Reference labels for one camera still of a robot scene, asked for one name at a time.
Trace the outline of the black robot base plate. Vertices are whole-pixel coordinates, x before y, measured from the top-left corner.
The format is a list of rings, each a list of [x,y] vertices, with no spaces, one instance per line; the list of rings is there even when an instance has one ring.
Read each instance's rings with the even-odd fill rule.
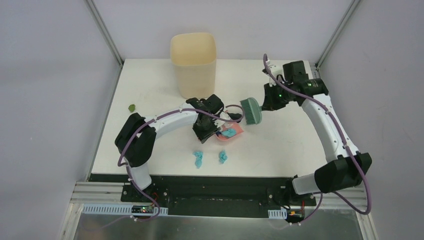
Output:
[[[123,183],[124,203],[158,203],[172,216],[266,218],[269,211],[314,208],[318,196],[295,196],[289,177],[224,177],[153,175],[139,192],[124,174],[92,174],[90,182]]]

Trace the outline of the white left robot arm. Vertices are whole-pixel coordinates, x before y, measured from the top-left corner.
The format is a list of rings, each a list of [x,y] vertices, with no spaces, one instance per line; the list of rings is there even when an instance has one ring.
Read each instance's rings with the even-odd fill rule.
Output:
[[[224,111],[224,103],[215,94],[207,99],[190,98],[178,108],[157,117],[131,114],[114,140],[121,154],[118,162],[128,167],[130,181],[135,183],[133,195],[140,202],[152,198],[152,179],[148,160],[155,141],[163,135],[191,126],[197,139],[204,143],[219,131],[216,117]]]

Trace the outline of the pink plastic dustpan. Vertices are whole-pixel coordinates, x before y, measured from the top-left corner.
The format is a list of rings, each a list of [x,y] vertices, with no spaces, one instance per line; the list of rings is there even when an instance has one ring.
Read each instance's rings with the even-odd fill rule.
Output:
[[[231,141],[244,133],[244,130],[237,122],[225,123],[220,127],[220,130],[215,134],[219,141]]]

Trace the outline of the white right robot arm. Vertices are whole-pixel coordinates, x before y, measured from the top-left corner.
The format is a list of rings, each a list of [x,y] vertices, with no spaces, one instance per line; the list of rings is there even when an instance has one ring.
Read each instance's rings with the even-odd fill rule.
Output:
[[[334,111],[329,91],[320,78],[309,78],[303,61],[277,67],[267,58],[263,72],[270,77],[264,85],[264,111],[296,102],[311,120],[321,141],[327,163],[309,175],[295,177],[284,190],[284,200],[296,205],[305,194],[332,193],[356,187],[371,166],[369,153],[362,153],[349,139]]]

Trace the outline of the mint green hand brush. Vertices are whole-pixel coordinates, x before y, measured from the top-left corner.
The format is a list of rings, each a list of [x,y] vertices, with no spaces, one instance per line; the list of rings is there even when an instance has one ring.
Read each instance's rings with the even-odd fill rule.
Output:
[[[244,119],[247,125],[258,125],[262,121],[262,107],[254,97],[248,97],[240,101],[244,111]]]

